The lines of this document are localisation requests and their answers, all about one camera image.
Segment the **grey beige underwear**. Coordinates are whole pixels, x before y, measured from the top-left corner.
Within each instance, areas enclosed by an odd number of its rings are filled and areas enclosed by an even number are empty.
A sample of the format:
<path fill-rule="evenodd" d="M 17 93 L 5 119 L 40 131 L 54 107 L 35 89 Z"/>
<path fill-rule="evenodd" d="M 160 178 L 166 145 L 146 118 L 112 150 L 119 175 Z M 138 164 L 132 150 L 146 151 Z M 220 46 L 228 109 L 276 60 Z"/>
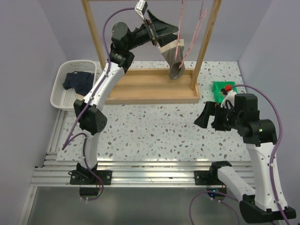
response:
<path fill-rule="evenodd" d="M 180 39 L 178 43 L 177 57 L 176 54 L 177 40 L 174 40 L 163 47 L 159 47 L 159 51 L 169 65 L 169 78 L 176 80 L 181 77 L 185 72 L 184 64 L 181 65 L 183 60 L 184 39 Z"/>

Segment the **pink wire hanger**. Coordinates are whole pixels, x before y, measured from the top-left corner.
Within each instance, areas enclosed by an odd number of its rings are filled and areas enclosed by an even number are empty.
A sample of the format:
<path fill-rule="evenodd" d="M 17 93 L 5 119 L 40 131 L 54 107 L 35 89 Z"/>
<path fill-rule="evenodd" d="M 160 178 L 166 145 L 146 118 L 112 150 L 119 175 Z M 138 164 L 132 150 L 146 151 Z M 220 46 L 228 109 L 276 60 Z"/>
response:
<path fill-rule="evenodd" d="M 200 31 L 201 31 L 201 29 L 203 27 L 203 22 L 205 21 L 206 15 L 208 13 L 208 8 L 206 8 L 205 10 L 203 9 L 204 2 L 205 2 L 204 0 L 201 1 L 199 19 L 198 19 L 195 31 L 193 33 L 193 37 L 192 37 L 191 43 L 189 45 L 189 48 L 188 48 L 185 56 L 183 57 L 183 60 L 181 61 L 180 65 L 179 65 L 179 68 L 183 67 L 183 64 L 184 64 L 185 60 L 187 59 L 187 57 L 189 56 L 189 54 L 192 52 L 192 49 L 193 49 L 193 47 L 195 45 L 195 41 L 197 40 L 197 37 L 199 36 L 199 33 L 200 33 Z"/>

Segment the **navy blue underwear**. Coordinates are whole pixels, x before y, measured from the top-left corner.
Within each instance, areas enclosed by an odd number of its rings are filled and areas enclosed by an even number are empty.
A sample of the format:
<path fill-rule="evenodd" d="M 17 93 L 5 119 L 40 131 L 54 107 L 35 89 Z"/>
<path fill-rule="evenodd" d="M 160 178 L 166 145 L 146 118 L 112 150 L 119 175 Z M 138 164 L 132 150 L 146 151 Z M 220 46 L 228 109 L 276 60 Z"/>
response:
<path fill-rule="evenodd" d="M 67 73 L 63 88 L 65 90 L 74 89 L 76 94 L 85 96 L 93 87 L 94 73 L 74 71 Z"/>

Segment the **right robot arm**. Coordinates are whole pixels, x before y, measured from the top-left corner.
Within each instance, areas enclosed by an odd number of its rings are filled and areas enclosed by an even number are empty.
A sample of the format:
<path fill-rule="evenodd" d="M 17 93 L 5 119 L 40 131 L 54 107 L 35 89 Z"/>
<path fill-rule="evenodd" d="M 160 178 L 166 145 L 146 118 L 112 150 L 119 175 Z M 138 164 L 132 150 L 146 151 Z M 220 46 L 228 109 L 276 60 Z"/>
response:
<path fill-rule="evenodd" d="M 240 213 L 249 224 L 296 218 L 296 211 L 285 200 L 280 185 L 277 160 L 272 155 L 277 144 L 275 125 L 260 119 L 254 94 L 227 93 L 222 103 L 206 102 L 194 124 L 207 128 L 209 117 L 216 131 L 237 130 L 248 150 L 255 187 L 248 185 L 228 161 L 211 163 L 207 171 L 195 171 L 196 185 L 227 186 L 239 202 Z"/>

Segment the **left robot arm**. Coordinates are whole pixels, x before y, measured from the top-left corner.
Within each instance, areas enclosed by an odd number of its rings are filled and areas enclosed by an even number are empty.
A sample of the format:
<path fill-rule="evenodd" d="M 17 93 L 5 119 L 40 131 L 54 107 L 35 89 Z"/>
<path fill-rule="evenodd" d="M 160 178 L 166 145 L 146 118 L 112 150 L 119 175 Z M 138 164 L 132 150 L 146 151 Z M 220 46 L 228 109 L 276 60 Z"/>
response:
<path fill-rule="evenodd" d="M 133 31 L 124 22 L 114 24 L 111 49 L 107 51 L 108 62 L 100 78 L 83 100 L 74 102 L 76 123 L 83 136 L 82 158 L 76 165 L 76 171 L 87 184 L 94 183 L 98 177 L 98 140 L 107 124 L 102 109 L 114 86 L 130 68 L 135 57 L 131 51 L 148 42 L 164 47 L 178 37 L 177 26 L 158 19 L 149 10 L 147 13 L 149 19 L 144 19 L 142 25 Z"/>

